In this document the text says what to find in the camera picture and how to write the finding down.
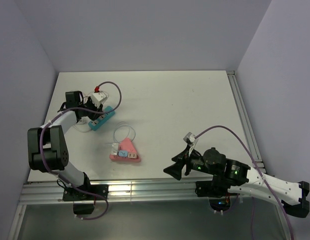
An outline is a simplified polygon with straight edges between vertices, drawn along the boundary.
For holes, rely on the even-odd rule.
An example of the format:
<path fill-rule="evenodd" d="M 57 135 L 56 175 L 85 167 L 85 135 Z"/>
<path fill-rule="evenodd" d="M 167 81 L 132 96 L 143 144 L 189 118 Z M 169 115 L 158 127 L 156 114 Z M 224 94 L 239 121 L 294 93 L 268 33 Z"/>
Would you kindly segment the pink triangular power strip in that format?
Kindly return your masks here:
<path fill-rule="evenodd" d="M 114 142 L 111 146 L 109 159 L 113 162 L 140 163 L 141 157 L 138 154 L 132 140 L 126 137 L 121 142 Z"/>

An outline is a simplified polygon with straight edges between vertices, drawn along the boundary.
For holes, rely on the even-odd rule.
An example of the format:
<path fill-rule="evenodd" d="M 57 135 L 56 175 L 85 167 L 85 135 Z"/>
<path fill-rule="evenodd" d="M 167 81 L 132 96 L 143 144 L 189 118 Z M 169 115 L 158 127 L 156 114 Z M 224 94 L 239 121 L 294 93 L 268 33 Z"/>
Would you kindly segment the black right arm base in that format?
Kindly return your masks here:
<path fill-rule="evenodd" d="M 232 206 L 231 196 L 227 186 L 217 186 L 212 180 L 196 181 L 195 193 L 199 198 L 208 198 L 209 205 L 214 211 L 227 211 Z"/>

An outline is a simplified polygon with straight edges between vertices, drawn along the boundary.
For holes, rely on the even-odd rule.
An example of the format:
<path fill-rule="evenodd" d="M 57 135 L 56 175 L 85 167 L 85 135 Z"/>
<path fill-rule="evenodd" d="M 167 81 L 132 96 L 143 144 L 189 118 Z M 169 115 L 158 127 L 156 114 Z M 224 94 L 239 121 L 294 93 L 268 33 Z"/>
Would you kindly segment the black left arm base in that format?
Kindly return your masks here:
<path fill-rule="evenodd" d="M 87 216 L 93 213 L 97 200 L 107 200 L 109 186 L 107 184 L 93 184 L 85 187 L 64 187 L 63 202 L 73 202 L 73 213 Z"/>

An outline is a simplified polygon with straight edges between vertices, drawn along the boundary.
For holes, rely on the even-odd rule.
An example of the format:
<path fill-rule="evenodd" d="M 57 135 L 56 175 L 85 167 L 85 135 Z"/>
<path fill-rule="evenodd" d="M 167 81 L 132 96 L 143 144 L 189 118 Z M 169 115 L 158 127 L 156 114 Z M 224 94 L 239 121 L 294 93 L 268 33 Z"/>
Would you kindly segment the brown charger plug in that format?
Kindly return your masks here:
<path fill-rule="evenodd" d="M 138 158 L 138 154 L 137 154 L 136 152 L 129 152 L 129 153 L 127 154 L 127 157 L 128 157 L 129 159 L 137 159 L 137 158 Z"/>

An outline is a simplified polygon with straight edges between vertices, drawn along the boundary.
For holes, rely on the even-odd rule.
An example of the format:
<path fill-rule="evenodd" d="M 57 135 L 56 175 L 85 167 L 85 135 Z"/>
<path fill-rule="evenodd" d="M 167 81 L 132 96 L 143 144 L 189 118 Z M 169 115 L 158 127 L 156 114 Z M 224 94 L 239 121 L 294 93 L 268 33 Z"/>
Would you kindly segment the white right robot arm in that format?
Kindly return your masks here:
<path fill-rule="evenodd" d="M 226 158 L 214 147 L 200 154 L 186 147 L 172 158 L 172 165 L 163 172 L 176 180 L 189 175 L 191 171 L 212 175 L 211 180 L 197 181 L 195 193 L 198 197 L 221 198 L 229 194 L 247 195 L 280 203 L 286 214 L 306 218 L 310 212 L 307 195 L 310 185 L 306 181 L 289 182 L 259 173 L 255 168 L 234 159 Z"/>

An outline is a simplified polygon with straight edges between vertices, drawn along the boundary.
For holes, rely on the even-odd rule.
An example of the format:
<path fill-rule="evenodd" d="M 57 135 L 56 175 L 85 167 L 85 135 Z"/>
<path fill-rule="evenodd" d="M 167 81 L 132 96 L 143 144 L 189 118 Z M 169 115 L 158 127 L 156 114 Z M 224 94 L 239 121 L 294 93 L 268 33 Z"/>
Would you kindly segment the white charger plug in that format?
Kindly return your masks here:
<path fill-rule="evenodd" d="M 119 143 L 118 142 L 114 142 L 112 145 L 111 145 L 111 152 L 110 154 L 112 156 L 117 156 L 119 153 Z"/>

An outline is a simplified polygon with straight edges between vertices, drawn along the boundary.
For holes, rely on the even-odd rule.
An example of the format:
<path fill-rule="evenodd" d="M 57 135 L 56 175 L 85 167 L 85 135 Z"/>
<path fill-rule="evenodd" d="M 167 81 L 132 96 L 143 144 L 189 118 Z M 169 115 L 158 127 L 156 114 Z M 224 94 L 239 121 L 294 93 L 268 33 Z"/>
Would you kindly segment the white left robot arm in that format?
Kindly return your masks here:
<path fill-rule="evenodd" d="M 29 167 L 56 177 L 68 188 L 75 187 L 74 194 L 81 200 L 90 198 L 93 188 L 87 174 L 71 164 L 65 133 L 84 117 L 98 119 L 105 99 L 101 92 L 85 98 L 81 91 L 68 91 L 58 111 L 70 111 L 27 131 Z"/>

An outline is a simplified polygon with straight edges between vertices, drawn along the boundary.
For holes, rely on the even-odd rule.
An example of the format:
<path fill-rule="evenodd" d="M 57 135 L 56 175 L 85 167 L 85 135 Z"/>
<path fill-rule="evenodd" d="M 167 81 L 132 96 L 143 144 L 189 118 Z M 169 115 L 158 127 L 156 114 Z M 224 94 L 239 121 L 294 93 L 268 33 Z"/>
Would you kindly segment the blue charger plug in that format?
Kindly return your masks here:
<path fill-rule="evenodd" d="M 128 157 L 128 151 L 126 150 L 119 150 L 118 151 L 118 156 L 121 158 L 127 158 Z"/>

